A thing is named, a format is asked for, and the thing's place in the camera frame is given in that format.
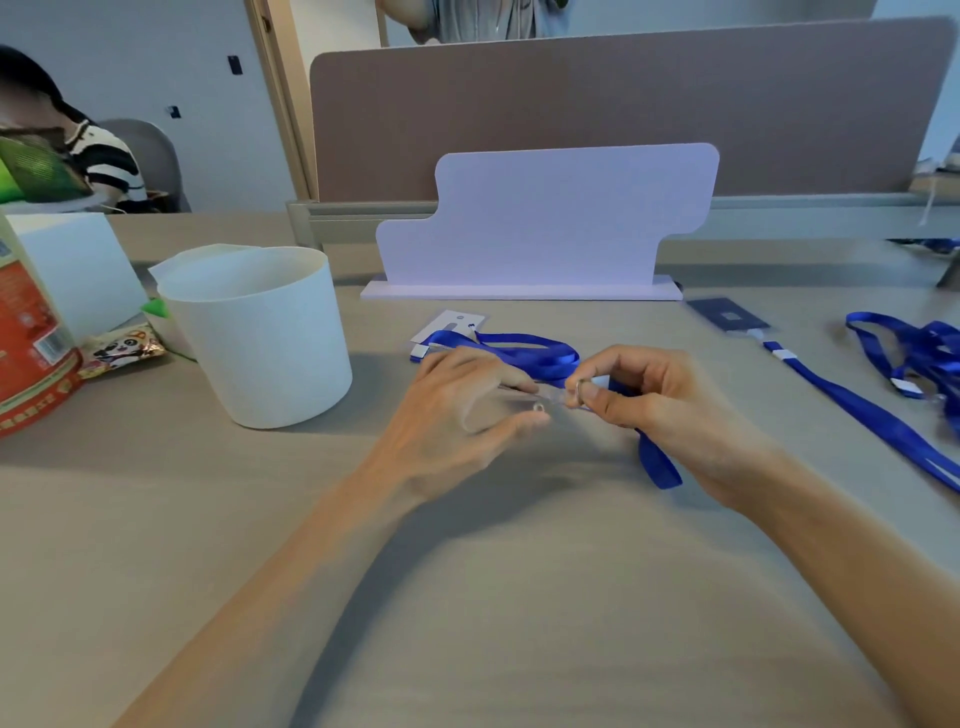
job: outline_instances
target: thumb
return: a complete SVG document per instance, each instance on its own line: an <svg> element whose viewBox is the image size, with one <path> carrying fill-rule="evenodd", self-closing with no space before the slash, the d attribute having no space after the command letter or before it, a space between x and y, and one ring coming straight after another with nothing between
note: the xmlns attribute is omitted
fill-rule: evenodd
<svg viewBox="0 0 960 728"><path fill-rule="evenodd" d="M624 397L609 389L598 387L592 381L580 383L580 399L590 410L604 422L621 427L635 427L643 429L644 400L654 395L642 397Z"/></svg>
<svg viewBox="0 0 960 728"><path fill-rule="evenodd" d="M474 445L477 448L482 467L490 463L517 440L550 424L550 415L546 412L520 412L498 422L496 425L475 435Z"/></svg>

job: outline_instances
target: barcode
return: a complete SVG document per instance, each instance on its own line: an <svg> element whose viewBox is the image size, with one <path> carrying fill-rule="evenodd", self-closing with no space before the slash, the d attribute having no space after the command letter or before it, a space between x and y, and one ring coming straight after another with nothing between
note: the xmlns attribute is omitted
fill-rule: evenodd
<svg viewBox="0 0 960 728"><path fill-rule="evenodd" d="M47 364L53 366L63 359L70 351L70 337L61 327L57 327L34 342L36 352L47 360Z"/></svg>

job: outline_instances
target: green object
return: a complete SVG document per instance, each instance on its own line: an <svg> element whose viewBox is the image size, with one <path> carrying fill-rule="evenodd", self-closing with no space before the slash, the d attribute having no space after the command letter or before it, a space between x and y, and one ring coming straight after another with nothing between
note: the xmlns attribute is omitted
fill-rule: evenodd
<svg viewBox="0 0 960 728"><path fill-rule="evenodd" d="M170 314L167 313L167 304L163 299L150 299L140 306L140 310L160 319L170 318Z"/></svg>
<svg viewBox="0 0 960 728"><path fill-rule="evenodd" d="M23 190L16 183L7 165L0 159L0 205L18 203L23 200Z"/></svg>
<svg viewBox="0 0 960 728"><path fill-rule="evenodd" d="M92 194L84 178L40 133L4 130L0 161L28 203L60 203Z"/></svg>

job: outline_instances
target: gray shirt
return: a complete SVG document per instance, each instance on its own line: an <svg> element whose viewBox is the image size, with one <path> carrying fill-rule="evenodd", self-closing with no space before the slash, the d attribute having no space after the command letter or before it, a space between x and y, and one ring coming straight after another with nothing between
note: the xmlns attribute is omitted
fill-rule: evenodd
<svg viewBox="0 0 960 728"><path fill-rule="evenodd" d="M430 24L412 30L417 43L565 36L573 0L430 0Z"/></svg>

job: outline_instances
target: dark blue card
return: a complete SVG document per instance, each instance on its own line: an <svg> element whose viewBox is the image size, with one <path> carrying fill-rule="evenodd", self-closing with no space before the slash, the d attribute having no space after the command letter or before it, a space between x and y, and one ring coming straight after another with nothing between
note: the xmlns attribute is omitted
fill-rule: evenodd
<svg viewBox="0 0 960 728"><path fill-rule="evenodd" d="M730 299L694 299L686 304L722 331L770 327L763 319Z"/></svg>

